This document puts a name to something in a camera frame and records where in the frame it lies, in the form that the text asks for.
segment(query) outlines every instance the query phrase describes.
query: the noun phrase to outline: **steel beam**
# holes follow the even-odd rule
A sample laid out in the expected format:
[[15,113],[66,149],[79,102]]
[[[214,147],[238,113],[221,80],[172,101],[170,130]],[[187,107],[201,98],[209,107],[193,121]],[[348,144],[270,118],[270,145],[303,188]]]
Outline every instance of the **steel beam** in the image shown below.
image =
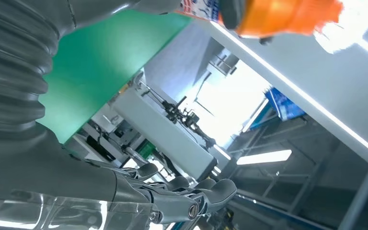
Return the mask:
[[267,198],[267,197],[262,197],[261,195],[256,195],[254,193],[247,192],[247,191],[244,191],[244,190],[241,190],[241,189],[238,189],[238,195],[243,196],[243,197],[248,197],[248,198],[251,198],[251,199],[259,200],[260,202],[278,207],[278,208],[283,209],[283,210],[288,210],[289,207],[290,207],[289,205],[287,205],[285,203],[282,203],[282,202],[279,202],[279,201],[276,201],[276,200],[273,200],[273,199],[270,199],[270,198]]
[[349,209],[346,212],[344,218],[342,219],[342,222],[339,225],[338,230],[353,229],[367,200],[368,200],[368,173],[366,174],[365,179],[360,185],[359,190],[356,192],[355,198],[353,198],[353,201],[350,204]]
[[252,209],[250,209],[250,208],[248,208],[244,205],[241,205],[236,201],[230,201],[228,203],[228,205],[230,207],[234,207],[236,209],[239,209],[240,211],[245,212],[246,214],[256,218],[257,220],[259,220],[259,221],[261,221],[261,222],[263,222],[267,225],[274,226],[277,223],[277,220],[275,220],[273,218],[270,218],[270,217],[267,217],[267,216],[255,211],[255,210],[252,210]]

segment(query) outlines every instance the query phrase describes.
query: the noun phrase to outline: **industrial machine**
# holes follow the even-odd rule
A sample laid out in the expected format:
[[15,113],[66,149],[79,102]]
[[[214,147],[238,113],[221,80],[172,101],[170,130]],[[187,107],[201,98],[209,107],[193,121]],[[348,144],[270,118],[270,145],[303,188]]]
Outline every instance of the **industrial machine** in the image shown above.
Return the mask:
[[157,170],[80,159],[35,120],[61,37],[123,9],[172,12],[179,0],[0,0],[0,229],[145,229],[214,212],[230,180],[147,184]]

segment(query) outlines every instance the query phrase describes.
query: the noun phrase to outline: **green panel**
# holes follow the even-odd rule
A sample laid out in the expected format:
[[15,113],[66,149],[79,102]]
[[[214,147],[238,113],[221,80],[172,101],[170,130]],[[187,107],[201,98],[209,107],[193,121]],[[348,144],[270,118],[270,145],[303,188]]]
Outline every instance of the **green panel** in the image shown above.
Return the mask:
[[147,159],[151,154],[153,154],[153,151],[156,149],[156,146],[154,146],[150,141],[144,140],[144,143],[139,146],[139,149],[137,152],[144,158]]
[[64,37],[45,76],[46,116],[38,122],[65,143],[190,21],[125,11]]

